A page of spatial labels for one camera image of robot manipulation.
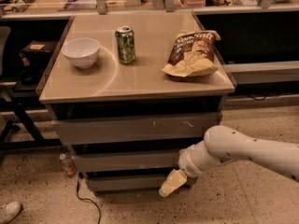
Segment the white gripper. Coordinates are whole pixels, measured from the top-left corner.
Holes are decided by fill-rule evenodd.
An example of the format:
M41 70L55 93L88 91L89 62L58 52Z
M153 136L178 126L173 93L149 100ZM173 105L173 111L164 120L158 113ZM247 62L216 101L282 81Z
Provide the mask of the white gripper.
M159 189L162 197L167 197L182 187L187 178L196 178L208 168L208 153L203 142L184 148L179 152L179 169L170 172Z

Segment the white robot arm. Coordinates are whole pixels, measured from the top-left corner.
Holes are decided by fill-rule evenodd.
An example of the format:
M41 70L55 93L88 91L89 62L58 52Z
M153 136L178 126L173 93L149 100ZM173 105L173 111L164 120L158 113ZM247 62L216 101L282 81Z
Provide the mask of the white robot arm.
M258 139L218 125L209 128L201 142L179 152L178 169L170 172L159 194L167 197L182 187L188 178L196 178L210 168L240 160L251 161L299 181L298 144Z

